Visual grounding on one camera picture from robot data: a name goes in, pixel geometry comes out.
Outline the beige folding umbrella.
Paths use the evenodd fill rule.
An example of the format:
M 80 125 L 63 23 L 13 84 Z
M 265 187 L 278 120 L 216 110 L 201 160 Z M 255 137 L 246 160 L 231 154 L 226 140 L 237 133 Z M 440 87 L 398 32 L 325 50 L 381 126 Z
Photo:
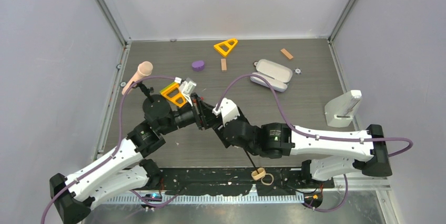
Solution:
M 254 181 L 259 181 L 262 185 L 264 186 L 271 186 L 273 184 L 273 182 L 275 181 L 275 178 L 273 176 L 273 174 L 267 173 L 265 168 L 263 167 L 258 167 L 256 166 L 256 164 L 254 163 L 250 153 L 248 151 L 244 151 L 249 162 L 251 163 L 252 167 L 253 167 L 253 171 L 251 172 L 251 177 Z

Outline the white glasses case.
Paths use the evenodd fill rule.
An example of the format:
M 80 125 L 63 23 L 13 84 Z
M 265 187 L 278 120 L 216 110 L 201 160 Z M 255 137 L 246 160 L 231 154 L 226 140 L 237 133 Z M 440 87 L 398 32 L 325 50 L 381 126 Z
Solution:
M 293 71 L 278 63 L 272 62 L 267 59 L 261 59 L 254 62 L 256 71 L 253 72 L 254 76 L 250 77 L 250 80 L 256 84 L 268 87 L 268 85 L 259 78 L 264 78 L 275 91 L 284 92 L 288 88 L 288 84 L 293 76 Z

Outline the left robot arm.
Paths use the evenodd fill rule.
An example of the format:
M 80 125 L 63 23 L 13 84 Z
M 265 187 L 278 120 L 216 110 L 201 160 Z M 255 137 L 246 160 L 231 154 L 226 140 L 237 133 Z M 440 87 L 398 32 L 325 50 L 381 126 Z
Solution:
M 220 133 L 225 123 L 239 115 L 231 100 L 223 98 L 212 106 L 195 93 L 192 102 L 185 102 L 177 110 L 172 110 L 166 97 L 147 95 L 143 111 L 144 121 L 112 150 L 77 172 L 51 177 L 51 203 L 63 223 L 80 223 L 104 201 L 128 190 L 158 184 L 158 167 L 147 156 L 165 144 L 164 135 L 192 124 Z

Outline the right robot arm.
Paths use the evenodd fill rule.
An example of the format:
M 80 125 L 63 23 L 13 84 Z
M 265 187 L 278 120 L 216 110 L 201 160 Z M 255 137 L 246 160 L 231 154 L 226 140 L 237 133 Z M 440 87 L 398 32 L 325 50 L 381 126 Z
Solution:
M 225 147 L 237 146 L 254 156 L 323 155 L 323 159 L 302 162 L 306 180 L 326 181 L 356 171 L 369 177 L 392 175 L 379 125 L 361 131 L 326 131 L 297 125 L 290 128 L 283 123 L 258 127 L 237 118 L 217 126 L 216 133 Z

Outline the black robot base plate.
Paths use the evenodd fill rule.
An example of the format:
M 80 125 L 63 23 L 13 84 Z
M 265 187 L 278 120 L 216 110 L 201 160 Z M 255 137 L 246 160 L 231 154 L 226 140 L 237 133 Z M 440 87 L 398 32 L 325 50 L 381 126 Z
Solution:
M 186 196 L 245 196 L 252 188 L 259 196 L 292 195 L 296 190 L 311 192 L 323 184 L 324 189 L 335 187 L 332 179 L 320 182 L 305 179 L 299 168 L 267 167 L 271 178 L 254 181 L 251 177 L 253 168 L 162 168 L 148 185 L 140 190 L 163 189 L 167 195 Z

